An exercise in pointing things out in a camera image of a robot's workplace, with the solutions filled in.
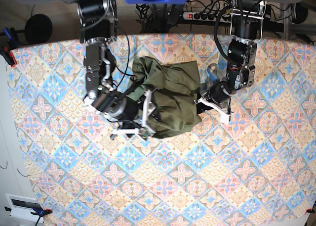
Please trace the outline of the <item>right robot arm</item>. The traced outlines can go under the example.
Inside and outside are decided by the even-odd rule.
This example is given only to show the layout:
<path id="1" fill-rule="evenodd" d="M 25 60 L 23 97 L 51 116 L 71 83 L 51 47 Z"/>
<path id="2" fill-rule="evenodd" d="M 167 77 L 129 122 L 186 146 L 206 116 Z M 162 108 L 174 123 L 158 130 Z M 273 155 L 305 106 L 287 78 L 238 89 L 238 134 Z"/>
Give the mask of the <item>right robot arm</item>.
<path id="1" fill-rule="evenodd" d="M 23 4 L 44 4 L 54 0 L 15 0 Z M 118 126 L 111 137 L 117 135 L 139 136 L 148 139 L 155 129 L 148 124 L 148 118 L 155 110 L 151 103 L 152 91 L 145 90 L 138 100 L 129 95 L 143 83 L 143 79 L 132 77 L 132 85 L 125 92 L 118 91 L 112 73 L 117 62 L 108 45 L 117 37 L 116 0 L 61 0 L 77 4 L 80 20 L 80 42 L 85 44 L 83 65 L 86 69 L 86 96 L 84 103 L 93 112 L 104 114 L 105 118 Z"/>

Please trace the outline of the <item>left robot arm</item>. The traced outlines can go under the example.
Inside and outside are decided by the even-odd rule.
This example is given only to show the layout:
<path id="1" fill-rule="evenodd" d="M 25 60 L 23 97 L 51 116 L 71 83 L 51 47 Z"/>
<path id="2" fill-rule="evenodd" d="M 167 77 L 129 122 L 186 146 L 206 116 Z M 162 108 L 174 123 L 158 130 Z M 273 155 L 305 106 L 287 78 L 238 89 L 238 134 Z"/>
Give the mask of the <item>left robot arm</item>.
<path id="1" fill-rule="evenodd" d="M 206 88 L 201 88 L 195 100 L 197 113 L 216 110 L 221 121 L 231 119 L 231 98 L 241 89 L 254 83 L 256 39 L 263 33 L 264 15 L 267 2 L 298 3 L 301 0 L 231 0 L 230 5 L 220 10 L 215 26 L 214 41 L 222 57 L 227 61 L 225 78 Z M 228 50 L 224 51 L 218 39 L 218 28 L 223 15 L 230 17 L 230 35 L 232 40 Z"/>

